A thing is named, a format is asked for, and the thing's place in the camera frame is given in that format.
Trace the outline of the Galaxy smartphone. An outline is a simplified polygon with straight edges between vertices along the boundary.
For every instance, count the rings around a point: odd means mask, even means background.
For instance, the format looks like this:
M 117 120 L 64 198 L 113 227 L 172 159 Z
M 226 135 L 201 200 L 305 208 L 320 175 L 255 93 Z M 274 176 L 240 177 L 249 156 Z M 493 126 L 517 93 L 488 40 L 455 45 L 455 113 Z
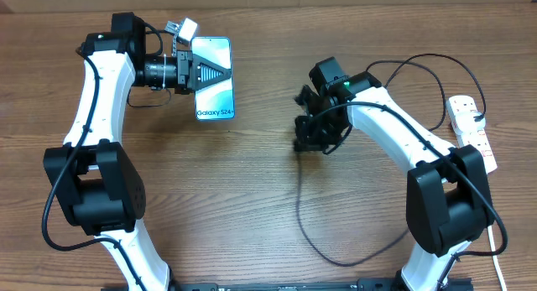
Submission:
M 196 119 L 221 121 L 235 117 L 232 46 L 226 37 L 193 39 Z

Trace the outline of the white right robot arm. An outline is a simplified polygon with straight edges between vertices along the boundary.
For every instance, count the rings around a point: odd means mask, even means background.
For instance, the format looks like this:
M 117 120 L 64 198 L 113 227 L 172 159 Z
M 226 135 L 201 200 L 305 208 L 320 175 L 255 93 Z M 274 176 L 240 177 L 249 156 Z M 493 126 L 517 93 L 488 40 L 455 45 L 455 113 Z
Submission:
M 482 146 L 469 138 L 485 123 L 485 114 L 442 104 L 452 117 L 459 142 L 452 144 L 420 125 L 389 95 L 385 83 L 369 71 L 347 75 L 334 58 L 315 64 L 310 84 L 296 103 L 297 153 L 331 154 L 352 130 L 367 134 L 406 176 L 405 217 L 414 238 L 408 262 L 391 278 L 359 278 L 358 290 L 470 290 L 468 278 L 451 278 L 455 264 L 471 254 L 471 244 L 494 227 L 502 239 L 506 227 L 493 206 Z

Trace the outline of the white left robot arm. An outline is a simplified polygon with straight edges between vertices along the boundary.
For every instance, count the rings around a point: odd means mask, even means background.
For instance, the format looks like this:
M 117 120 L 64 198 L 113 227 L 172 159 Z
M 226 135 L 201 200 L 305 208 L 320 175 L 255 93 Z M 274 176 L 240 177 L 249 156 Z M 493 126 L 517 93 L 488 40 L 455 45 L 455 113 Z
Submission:
M 146 50 L 154 28 L 133 13 L 116 13 L 109 31 L 89 34 L 77 50 L 85 81 L 75 120 L 62 145 L 44 153 L 49 202 L 59 203 L 89 244 L 108 250 L 129 290 L 180 288 L 144 224 L 144 184 L 123 148 L 131 90 L 193 94 L 196 118 L 204 122 L 236 114 L 231 41 L 200 37 L 197 29 L 191 19 L 168 22 L 170 53 Z

